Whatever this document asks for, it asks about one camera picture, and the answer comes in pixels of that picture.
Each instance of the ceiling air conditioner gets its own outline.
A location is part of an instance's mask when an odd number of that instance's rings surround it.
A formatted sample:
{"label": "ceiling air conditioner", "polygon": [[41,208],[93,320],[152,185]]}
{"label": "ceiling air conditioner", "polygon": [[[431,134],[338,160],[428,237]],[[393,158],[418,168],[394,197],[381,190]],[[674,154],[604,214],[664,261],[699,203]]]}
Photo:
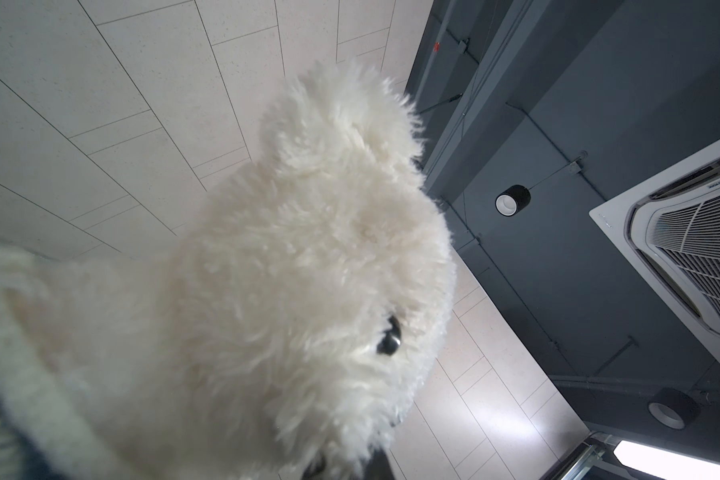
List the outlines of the ceiling air conditioner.
{"label": "ceiling air conditioner", "polygon": [[720,140],[590,216],[720,362]]}

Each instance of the white fluffy dog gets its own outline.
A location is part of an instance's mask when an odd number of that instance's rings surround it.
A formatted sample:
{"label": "white fluffy dog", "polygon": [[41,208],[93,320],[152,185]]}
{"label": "white fluffy dog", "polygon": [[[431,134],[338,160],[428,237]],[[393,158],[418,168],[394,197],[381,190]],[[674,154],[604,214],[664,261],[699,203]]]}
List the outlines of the white fluffy dog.
{"label": "white fluffy dog", "polygon": [[351,478],[389,446],[455,278],[417,120],[376,74],[317,68],[262,125],[174,251],[0,250],[0,402],[63,474]]}

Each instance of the dog nose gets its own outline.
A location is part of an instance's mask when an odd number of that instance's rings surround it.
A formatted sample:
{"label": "dog nose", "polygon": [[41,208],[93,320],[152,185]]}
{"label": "dog nose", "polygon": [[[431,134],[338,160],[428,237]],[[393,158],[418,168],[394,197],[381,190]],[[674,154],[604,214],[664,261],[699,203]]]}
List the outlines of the dog nose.
{"label": "dog nose", "polygon": [[310,478],[316,478],[318,475],[323,473],[326,470],[326,459],[322,455],[317,457],[315,461],[312,462],[310,466],[307,467],[307,470],[304,471],[304,474],[302,475],[302,480],[309,480]]}
{"label": "dog nose", "polygon": [[394,480],[392,466],[389,465],[389,458],[384,450],[374,451],[371,459],[365,464],[362,480]]}

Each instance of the hanging wire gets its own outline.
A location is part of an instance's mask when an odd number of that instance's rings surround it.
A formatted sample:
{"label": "hanging wire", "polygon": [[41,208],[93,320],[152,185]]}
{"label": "hanging wire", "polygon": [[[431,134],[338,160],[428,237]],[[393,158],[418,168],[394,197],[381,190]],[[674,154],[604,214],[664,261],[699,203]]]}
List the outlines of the hanging wire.
{"label": "hanging wire", "polygon": [[[538,123],[536,123],[536,120],[534,120],[534,118],[531,117],[530,114],[529,114],[527,111],[525,111],[524,108],[515,107],[514,105],[512,105],[512,104],[509,103],[509,102],[504,102],[504,104],[507,105],[507,106],[510,107],[510,108],[514,108],[515,110],[519,110],[519,111],[523,112],[523,115],[525,115],[525,117],[526,117],[528,120],[530,120],[530,122],[531,122],[532,124],[534,124],[534,126],[536,127],[536,129],[544,136],[544,138],[547,139],[547,141],[550,143],[550,145],[552,145],[552,147],[554,147],[554,148],[557,150],[557,153],[560,154],[560,156],[565,159],[566,165],[564,165],[563,167],[558,168],[556,171],[554,171],[554,172],[552,172],[551,174],[547,175],[547,177],[545,177],[545,178],[541,179],[540,181],[538,181],[538,182],[534,185],[534,187],[536,187],[536,185],[538,185],[538,184],[540,184],[541,182],[545,181],[547,178],[551,177],[552,175],[555,175],[557,172],[559,172],[559,171],[562,170],[563,168],[569,167],[572,163],[576,162],[577,160],[582,160],[582,159],[584,159],[584,155],[580,155],[579,157],[576,157],[576,158],[573,159],[573,160],[569,159],[568,156],[565,154],[565,152],[563,152],[563,150],[562,150],[560,147],[558,147],[555,142],[552,141],[552,139],[550,138],[550,136],[547,135],[547,132],[545,132],[545,131],[538,125]],[[578,172],[576,172],[576,173],[577,173],[579,176],[581,176],[581,178],[584,179],[584,181],[586,182],[586,184],[590,186],[590,188],[597,194],[598,197],[600,197],[600,199],[601,199],[603,202],[607,202],[607,201],[608,201],[608,199],[605,197],[605,195],[603,195],[603,193],[600,192],[600,191],[597,189],[597,187],[595,187],[595,185],[590,181],[590,179],[587,178],[587,177],[584,175],[584,172],[583,172],[583,171],[578,171]]]}
{"label": "hanging wire", "polygon": [[[480,50],[483,53],[483,56],[485,56],[485,49],[488,46],[488,40],[490,40],[490,30],[494,27],[494,18],[496,18],[496,6],[499,4],[499,0],[495,0],[494,2],[494,12],[490,14],[490,24],[488,24],[488,33],[485,35],[485,42],[483,42],[483,48]],[[472,83],[472,91],[469,92],[469,97],[472,98],[474,95],[474,86],[477,84],[477,82]],[[461,137],[464,138],[464,130],[461,131]]]}
{"label": "hanging wire", "polygon": [[[438,18],[438,16],[437,16],[436,14],[433,14],[432,12],[430,12],[429,15],[430,15],[432,18],[434,18],[439,24],[442,24],[442,23],[443,23],[443,21],[442,21],[440,18]],[[456,35],[454,35],[454,34],[451,32],[451,30],[448,29],[448,28],[445,29],[445,33],[447,33],[448,36],[451,37],[451,39],[452,39],[454,42],[456,42],[456,43],[466,42],[466,43],[467,43],[467,46],[469,46],[469,38],[466,38],[466,39],[464,39],[464,40],[459,40],[458,38],[456,38]],[[468,57],[472,62],[474,62],[474,63],[476,63],[476,64],[480,64],[480,61],[477,60],[477,59],[474,57],[474,55],[472,55],[472,53],[471,53],[468,49],[465,49],[465,50],[464,50],[464,54],[467,55],[467,57]]]}
{"label": "hanging wire", "polygon": [[467,191],[461,192],[461,203],[464,204],[464,224],[467,223]]}
{"label": "hanging wire", "polygon": [[514,286],[512,286],[512,284],[509,282],[509,279],[508,279],[507,276],[504,274],[504,272],[501,271],[501,268],[499,268],[499,265],[497,265],[496,262],[494,262],[493,258],[491,258],[491,256],[488,254],[488,252],[487,252],[486,249],[485,249],[485,246],[483,246],[482,241],[480,241],[480,236],[475,235],[474,232],[472,232],[472,230],[470,229],[469,225],[467,225],[466,217],[465,217],[465,218],[461,218],[461,215],[458,214],[458,212],[456,211],[456,209],[454,208],[454,206],[451,205],[451,202],[449,202],[448,200],[446,200],[445,197],[440,197],[440,199],[448,206],[448,208],[451,209],[451,211],[454,213],[454,215],[456,216],[456,218],[458,218],[458,220],[461,222],[461,225],[463,225],[464,228],[467,229],[467,232],[468,232],[468,233],[470,234],[470,236],[472,237],[472,240],[474,240],[475,242],[478,243],[478,246],[480,247],[480,250],[482,250],[483,254],[485,254],[486,257],[490,260],[490,262],[493,264],[494,268],[495,268],[496,271],[499,273],[499,275],[501,275],[501,277],[504,279],[504,281],[507,282],[507,284],[509,285],[509,288],[512,289],[512,292],[516,295],[516,297],[518,298],[518,300],[520,301],[520,303],[525,307],[526,311],[530,314],[531,318],[534,319],[534,321],[536,322],[536,324],[538,325],[538,327],[541,329],[541,331],[542,331],[542,333],[544,334],[544,336],[547,337],[547,340],[548,340],[549,345],[551,345],[555,350],[557,350],[557,352],[560,354],[560,357],[563,359],[564,362],[566,362],[566,364],[568,365],[568,367],[570,368],[570,370],[571,370],[575,375],[578,375],[578,373],[576,372],[576,369],[574,368],[574,366],[568,361],[568,359],[566,358],[565,354],[563,354],[563,351],[562,351],[562,349],[560,348],[560,344],[559,344],[558,342],[552,340],[552,337],[551,337],[550,334],[547,332],[547,330],[544,328],[544,326],[541,325],[541,323],[538,321],[538,319],[536,318],[536,315],[534,315],[533,312],[531,312],[530,307],[528,307],[528,304],[525,302],[525,300],[523,300],[523,297],[521,297],[520,294],[514,289]]}
{"label": "hanging wire", "polygon": [[[524,14],[528,11],[528,8],[530,8],[530,4],[531,4],[531,2],[527,2],[526,4],[524,4],[523,11],[519,14],[518,18],[522,18],[524,16]],[[494,14],[490,20],[491,28],[492,28],[492,24],[493,24],[495,16],[496,16],[496,6],[497,6],[497,4],[494,4]],[[472,107],[472,104],[474,103],[474,92],[475,92],[475,90],[482,88],[483,85],[485,85],[485,82],[488,81],[488,76],[489,76],[490,72],[493,71],[496,63],[498,63],[499,57],[506,49],[507,44],[511,40],[513,33],[515,32],[515,30],[517,30],[518,25],[519,25],[519,23],[515,22],[510,26],[510,29],[507,32],[506,36],[501,39],[501,42],[499,43],[497,51],[494,53],[494,56],[491,57],[488,60],[488,62],[486,63],[487,67],[483,71],[483,74],[480,77],[480,79],[478,80],[477,77],[472,78],[473,84],[472,84],[470,98],[467,98],[467,102],[466,102],[466,105],[464,106],[464,110],[462,110],[462,113],[459,117],[459,120],[457,120],[456,125],[454,126],[454,128],[452,130],[450,130],[448,132],[448,139],[446,140],[445,144],[448,144],[453,139],[453,136],[458,134],[459,127],[461,127],[461,139],[462,140],[464,139],[464,117],[467,115],[467,112],[470,110],[470,108]],[[486,44],[488,43],[489,39],[491,39],[491,36],[486,37]],[[480,61],[480,63],[482,64],[484,61],[485,61],[485,52],[483,53],[483,58]],[[426,178],[429,178],[430,175],[432,175],[434,168],[436,168],[438,166],[438,164],[440,163],[440,160],[442,160],[442,157],[443,157],[443,150],[438,152],[438,155],[434,159],[433,162],[430,162],[428,160],[427,163],[428,164],[432,163],[432,166],[429,166],[428,171],[426,173]]]}

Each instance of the ceiling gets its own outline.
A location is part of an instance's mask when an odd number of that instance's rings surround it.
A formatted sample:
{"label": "ceiling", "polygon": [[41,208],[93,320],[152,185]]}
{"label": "ceiling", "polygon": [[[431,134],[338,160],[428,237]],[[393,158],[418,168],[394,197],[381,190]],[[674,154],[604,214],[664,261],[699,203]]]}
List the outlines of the ceiling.
{"label": "ceiling", "polygon": [[431,5],[0,2],[0,239],[60,260],[174,244],[260,158],[285,79],[356,57],[402,91]]}
{"label": "ceiling", "polygon": [[[590,429],[720,462],[720,364],[589,216],[720,139],[720,0],[519,5],[478,67],[473,107],[468,88],[454,109],[428,193]],[[530,204],[503,216],[496,198],[516,184]],[[688,428],[649,414],[667,387],[701,404]]]}

